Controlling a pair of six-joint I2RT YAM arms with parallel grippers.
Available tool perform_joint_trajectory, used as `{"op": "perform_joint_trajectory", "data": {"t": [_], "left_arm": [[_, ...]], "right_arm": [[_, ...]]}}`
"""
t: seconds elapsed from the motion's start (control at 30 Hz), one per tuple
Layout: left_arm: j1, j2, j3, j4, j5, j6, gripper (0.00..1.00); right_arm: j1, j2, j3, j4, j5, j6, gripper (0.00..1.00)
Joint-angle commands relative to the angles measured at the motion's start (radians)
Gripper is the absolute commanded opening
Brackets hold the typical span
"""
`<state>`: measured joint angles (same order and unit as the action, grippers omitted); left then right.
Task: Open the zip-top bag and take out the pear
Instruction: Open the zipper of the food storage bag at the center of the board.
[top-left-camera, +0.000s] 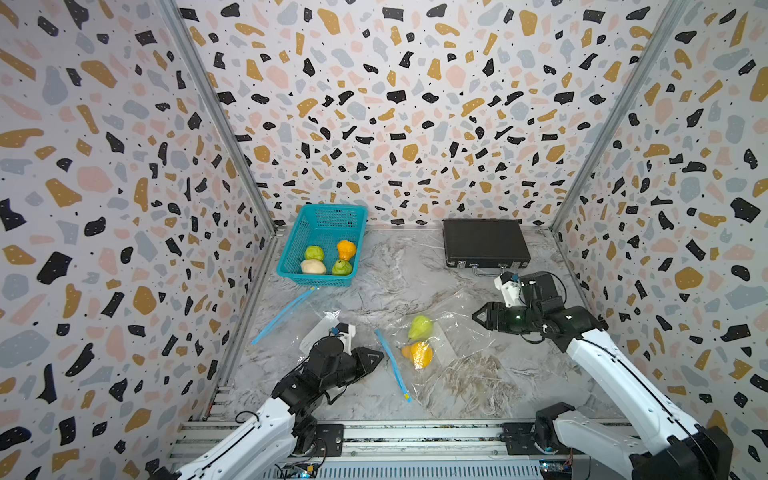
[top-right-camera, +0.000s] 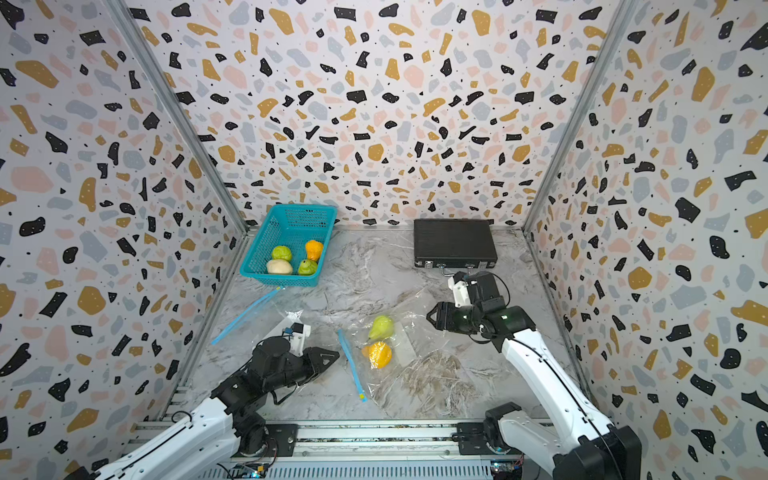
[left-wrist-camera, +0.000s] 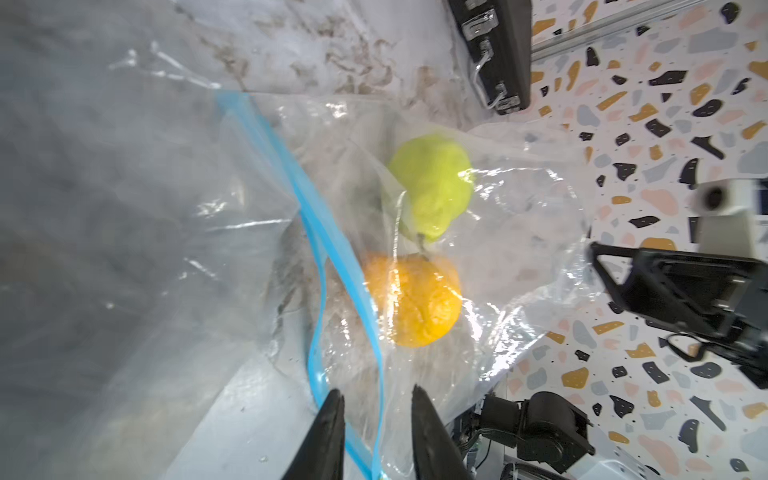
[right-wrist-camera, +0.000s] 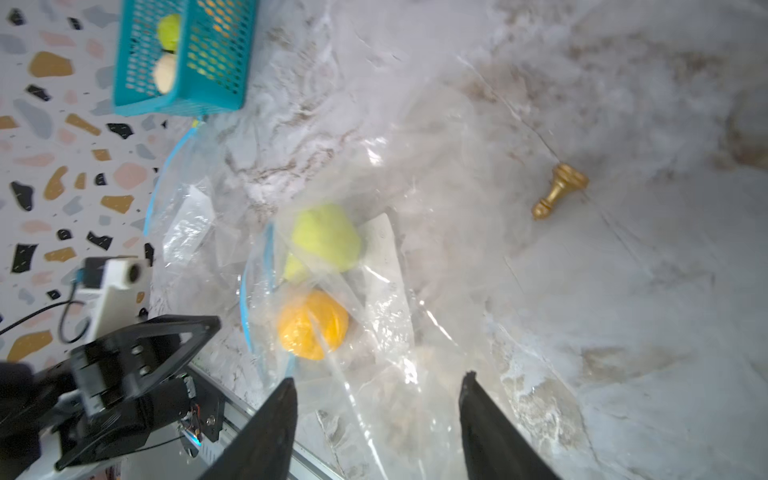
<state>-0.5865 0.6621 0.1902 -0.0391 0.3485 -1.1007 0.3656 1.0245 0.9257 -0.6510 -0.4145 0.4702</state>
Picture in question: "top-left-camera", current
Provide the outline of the clear zip-top bag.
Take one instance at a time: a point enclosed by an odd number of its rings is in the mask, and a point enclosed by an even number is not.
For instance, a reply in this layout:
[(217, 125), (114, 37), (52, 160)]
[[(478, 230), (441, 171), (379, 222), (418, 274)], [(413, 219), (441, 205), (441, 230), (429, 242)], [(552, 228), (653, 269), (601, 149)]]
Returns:
[(328, 312), (338, 312), (339, 322), (349, 317), (347, 308), (321, 289), (302, 293), (279, 309), (248, 345), (252, 376), (272, 384), (305, 360), (309, 354), (303, 354), (299, 344)]
[(425, 404), (432, 391), (488, 346), (471, 305), (452, 296), (375, 330), (407, 402)]

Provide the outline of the beige fruit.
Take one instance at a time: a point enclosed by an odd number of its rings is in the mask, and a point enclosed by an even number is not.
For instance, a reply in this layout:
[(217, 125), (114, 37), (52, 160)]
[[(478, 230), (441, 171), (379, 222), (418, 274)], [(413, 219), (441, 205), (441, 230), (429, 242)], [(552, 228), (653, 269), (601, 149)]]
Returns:
[(307, 259), (300, 264), (301, 273), (305, 275), (325, 275), (327, 269), (321, 260)]

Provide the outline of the green pear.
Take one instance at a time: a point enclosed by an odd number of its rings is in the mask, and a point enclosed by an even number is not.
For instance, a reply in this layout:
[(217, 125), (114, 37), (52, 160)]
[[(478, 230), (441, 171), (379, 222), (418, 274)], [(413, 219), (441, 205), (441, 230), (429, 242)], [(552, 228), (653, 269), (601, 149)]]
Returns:
[(334, 276), (348, 276), (353, 272), (352, 264), (344, 259), (337, 260), (333, 266), (331, 273)]
[(323, 262), (325, 259), (325, 252), (320, 246), (310, 245), (304, 251), (304, 259)]

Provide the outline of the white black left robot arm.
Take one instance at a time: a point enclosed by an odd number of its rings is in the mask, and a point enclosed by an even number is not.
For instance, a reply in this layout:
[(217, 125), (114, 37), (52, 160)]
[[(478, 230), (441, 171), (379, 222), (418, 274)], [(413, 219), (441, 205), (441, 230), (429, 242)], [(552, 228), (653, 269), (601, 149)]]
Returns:
[(274, 387), (263, 405), (216, 446), (170, 471), (158, 468), (152, 479), (255, 479), (293, 455), (322, 454), (314, 442), (314, 410), (373, 373), (385, 354), (368, 347), (345, 349), (340, 336), (316, 341), (308, 356)]

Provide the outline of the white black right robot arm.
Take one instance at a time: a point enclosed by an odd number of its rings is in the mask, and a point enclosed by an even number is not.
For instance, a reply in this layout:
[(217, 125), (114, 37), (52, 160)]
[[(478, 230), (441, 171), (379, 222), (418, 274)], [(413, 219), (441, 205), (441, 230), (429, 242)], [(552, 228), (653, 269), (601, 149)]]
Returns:
[(550, 272), (504, 271), (494, 280), (503, 299), (472, 318), (489, 331), (553, 343), (597, 382), (634, 432), (622, 434), (559, 402), (536, 413), (537, 449), (578, 450), (626, 479), (728, 478), (733, 443), (724, 430), (701, 425), (662, 394), (616, 346), (605, 322), (583, 306), (566, 306), (557, 282)]

